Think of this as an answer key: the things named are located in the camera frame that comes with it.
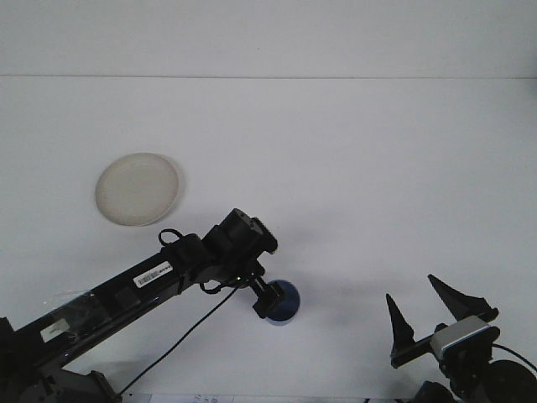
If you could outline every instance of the white plate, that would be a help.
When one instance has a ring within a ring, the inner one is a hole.
[[[99,211],[110,221],[137,227],[159,220],[174,204],[179,178],[160,155],[127,155],[111,164],[95,190]]]

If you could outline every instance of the wire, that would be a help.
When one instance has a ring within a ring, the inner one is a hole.
[[[521,354],[517,353],[516,351],[513,351],[511,348],[507,348],[505,346],[502,346],[501,344],[493,344],[493,347],[499,348],[501,350],[507,351],[508,353],[511,353],[515,357],[524,361],[529,367],[531,367],[533,371],[537,372],[537,367],[535,365],[533,365],[528,359],[525,359]]]
[[[198,326],[200,326],[210,315],[215,313],[215,311],[218,308],[220,308],[222,305],[224,305],[227,302],[227,300],[229,300],[233,296],[233,294],[235,294],[235,292],[237,292],[237,290],[238,290],[238,287],[234,288],[233,291],[230,292],[227,295],[226,298],[224,298],[221,302],[219,302],[218,305],[216,305],[214,308],[212,308],[204,317],[202,317],[202,319],[200,319],[193,327],[191,327],[183,335],[183,337],[180,338],[179,341],[176,344],[174,344],[166,353],[164,353],[159,359],[157,359],[154,363],[152,363],[146,369],[144,369],[136,378],[134,378],[127,386],[125,386],[123,388],[123,390],[117,394],[117,396],[121,396],[123,393],[125,393],[125,391],[127,391],[128,388],[130,388],[132,385],[134,385],[136,382],[138,382],[139,379],[142,378],[144,375],[146,375],[155,365],[157,365],[158,363],[160,363],[160,361],[162,361],[163,359],[168,357],[171,354],[171,352],[174,351],[175,348],[177,346],[179,346],[183,342],[183,340],[185,340],[186,337],[194,331],[194,329],[196,329]]]

